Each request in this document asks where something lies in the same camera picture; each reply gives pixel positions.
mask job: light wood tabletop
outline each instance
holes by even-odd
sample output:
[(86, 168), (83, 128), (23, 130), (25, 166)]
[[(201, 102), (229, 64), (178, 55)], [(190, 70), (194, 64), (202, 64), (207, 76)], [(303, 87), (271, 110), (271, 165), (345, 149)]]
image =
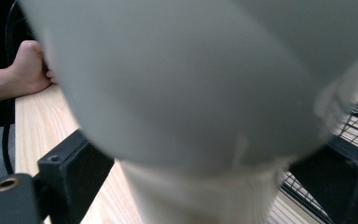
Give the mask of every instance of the light wood tabletop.
[[(16, 173), (36, 175), (37, 161), (77, 128), (58, 86), (18, 98)], [(113, 166), (82, 223), (142, 223), (119, 162)]]

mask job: hand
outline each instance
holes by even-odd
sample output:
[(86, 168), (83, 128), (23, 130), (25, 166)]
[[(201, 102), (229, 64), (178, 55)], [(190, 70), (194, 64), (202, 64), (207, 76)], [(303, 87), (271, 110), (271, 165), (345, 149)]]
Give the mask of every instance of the hand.
[(14, 63), (7, 70), (13, 84), (13, 92), (18, 96), (42, 91), (51, 84), (50, 78), (43, 70), (42, 49), (33, 40), (21, 43)]

